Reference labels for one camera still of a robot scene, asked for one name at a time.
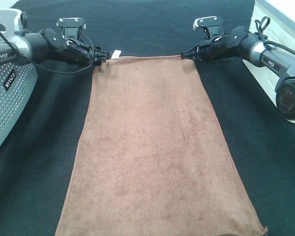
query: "silver metal cover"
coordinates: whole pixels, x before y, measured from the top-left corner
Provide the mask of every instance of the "silver metal cover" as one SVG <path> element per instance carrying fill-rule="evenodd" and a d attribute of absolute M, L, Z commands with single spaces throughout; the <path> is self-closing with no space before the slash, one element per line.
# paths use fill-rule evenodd
<path fill-rule="evenodd" d="M 12 70 L 16 77 L 6 91 L 4 83 Z M 0 66 L 0 146 L 21 115 L 36 81 L 37 73 L 32 64 L 15 66 L 7 63 Z"/>

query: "black table surface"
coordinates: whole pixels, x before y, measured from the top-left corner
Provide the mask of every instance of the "black table surface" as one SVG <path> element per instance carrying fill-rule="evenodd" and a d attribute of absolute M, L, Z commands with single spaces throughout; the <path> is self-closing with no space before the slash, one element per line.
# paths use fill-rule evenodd
<path fill-rule="evenodd" d="M 192 30 L 195 18 L 221 16 L 225 32 L 249 28 L 253 7 L 253 0 L 20 0 L 13 6 L 27 12 L 30 31 L 60 33 L 59 18 L 82 17 L 94 45 L 139 57 L 177 55 L 199 43 L 204 35 Z M 279 115 L 240 58 L 196 66 L 261 223 L 270 236 L 295 236 L 295 124 Z M 37 72 L 31 98 L 0 148 L 0 236 L 55 233 L 87 112 L 92 69 Z"/>

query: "black cloth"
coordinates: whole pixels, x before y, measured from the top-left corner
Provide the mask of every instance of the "black cloth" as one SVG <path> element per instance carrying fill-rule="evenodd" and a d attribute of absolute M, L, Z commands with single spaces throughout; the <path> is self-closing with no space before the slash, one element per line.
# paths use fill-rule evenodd
<path fill-rule="evenodd" d="M 83 17 L 85 35 L 106 51 L 164 56 L 200 42 L 204 33 L 192 30 L 195 18 L 221 16 L 230 32 L 249 27 L 253 6 L 253 0 L 21 0 L 13 7 L 27 12 L 30 31 L 60 32 L 59 18 Z M 44 65 L 72 70 L 62 63 Z M 270 236 L 295 236 L 295 125 L 278 114 L 241 59 L 197 67 L 261 223 Z M 0 236 L 54 234 L 87 112 L 91 73 L 38 69 L 33 94 L 0 148 Z"/>

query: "brown towel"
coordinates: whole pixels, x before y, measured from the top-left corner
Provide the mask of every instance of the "brown towel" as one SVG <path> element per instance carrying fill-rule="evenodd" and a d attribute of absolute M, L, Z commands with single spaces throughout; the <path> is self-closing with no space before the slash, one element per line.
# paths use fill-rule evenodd
<path fill-rule="evenodd" d="M 264 233 L 192 61 L 95 69 L 57 236 Z"/>

